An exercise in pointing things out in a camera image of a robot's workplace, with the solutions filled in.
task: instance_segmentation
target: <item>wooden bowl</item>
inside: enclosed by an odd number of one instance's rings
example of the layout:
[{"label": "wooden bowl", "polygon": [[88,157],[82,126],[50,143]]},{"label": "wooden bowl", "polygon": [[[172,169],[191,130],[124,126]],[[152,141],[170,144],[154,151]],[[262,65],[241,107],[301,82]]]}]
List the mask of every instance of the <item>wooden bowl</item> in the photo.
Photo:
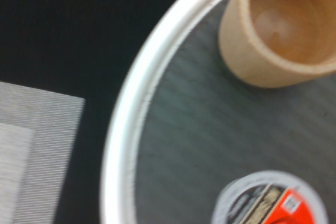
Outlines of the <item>wooden bowl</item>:
[{"label": "wooden bowl", "polygon": [[334,0],[230,1],[220,46],[247,83],[277,88],[336,71],[335,9]]}]

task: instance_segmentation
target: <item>black table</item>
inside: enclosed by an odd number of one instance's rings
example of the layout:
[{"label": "black table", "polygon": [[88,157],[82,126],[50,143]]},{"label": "black table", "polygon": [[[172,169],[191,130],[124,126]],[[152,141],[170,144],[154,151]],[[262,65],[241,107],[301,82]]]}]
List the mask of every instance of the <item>black table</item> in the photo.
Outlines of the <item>black table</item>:
[{"label": "black table", "polygon": [[100,223],[101,160],[122,83],[175,0],[2,1],[0,81],[86,99],[55,223]]}]

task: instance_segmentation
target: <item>sticker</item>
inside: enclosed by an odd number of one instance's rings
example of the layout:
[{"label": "sticker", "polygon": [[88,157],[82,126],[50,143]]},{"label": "sticker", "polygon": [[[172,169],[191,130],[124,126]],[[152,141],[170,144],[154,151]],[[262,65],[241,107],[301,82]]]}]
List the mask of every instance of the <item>sticker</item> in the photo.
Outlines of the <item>sticker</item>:
[{"label": "sticker", "polygon": [[328,224],[326,208],[308,183],[280,171],[259,172],[224,189],[212,224]]}]

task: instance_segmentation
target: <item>white tray rim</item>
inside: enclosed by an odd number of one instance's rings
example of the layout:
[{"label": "white tray rim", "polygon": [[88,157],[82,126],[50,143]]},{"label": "white tray rim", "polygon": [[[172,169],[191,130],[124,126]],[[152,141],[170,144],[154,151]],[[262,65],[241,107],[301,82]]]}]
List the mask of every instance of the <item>white tray rim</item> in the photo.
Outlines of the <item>white tray rim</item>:
[{"label": "white tray rim", "polygon": [[107,135],[101,176],[101,221],[137,224],[139,143],[157,86],[188,34],[223,0],[179,0],[139,53],[124,84]]}]

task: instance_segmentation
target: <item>gray placemat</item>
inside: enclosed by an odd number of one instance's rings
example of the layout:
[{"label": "gray placemat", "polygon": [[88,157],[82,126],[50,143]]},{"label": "gray placemat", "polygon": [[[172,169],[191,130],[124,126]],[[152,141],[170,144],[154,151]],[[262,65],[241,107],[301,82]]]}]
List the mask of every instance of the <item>gray placemat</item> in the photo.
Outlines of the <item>gray placemat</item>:
[{"label": "gray placemat", "polygon": [[263,170],[310,182],[335,223],[336,76],[277,90],[244,84],[218,50],[226,5],[196,27],[155,93],[139,154],[139,223],[211,223],[223,188]]},{"label": "gray placemat", "polygon": [[85,100],[0,82],[0,223],[53,223]]}]

